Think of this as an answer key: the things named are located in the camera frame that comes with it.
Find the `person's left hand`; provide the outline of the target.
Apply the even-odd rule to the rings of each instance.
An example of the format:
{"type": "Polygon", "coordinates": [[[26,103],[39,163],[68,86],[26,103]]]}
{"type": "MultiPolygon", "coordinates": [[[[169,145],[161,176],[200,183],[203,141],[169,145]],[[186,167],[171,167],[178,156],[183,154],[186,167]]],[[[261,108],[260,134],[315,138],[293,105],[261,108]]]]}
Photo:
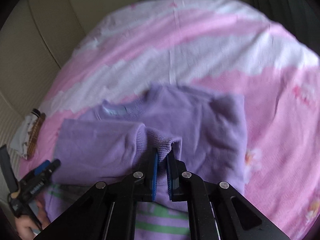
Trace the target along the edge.
{"type": "MultiPolygon", "coordinates": [[[[44,205],[41,201],[35,200],[36,206],[38,207],[38,219],[42,224],[42,228],[46,228],[50,224],[50,220],[44,209],[44,205]]],[[[15,225],[17,233],[23,240],[33,240],[35,238],[35,233],[33,230],[37,229],[36,224],[28,215],[21,215],[20,218],[15,217],[15,225]]]]}

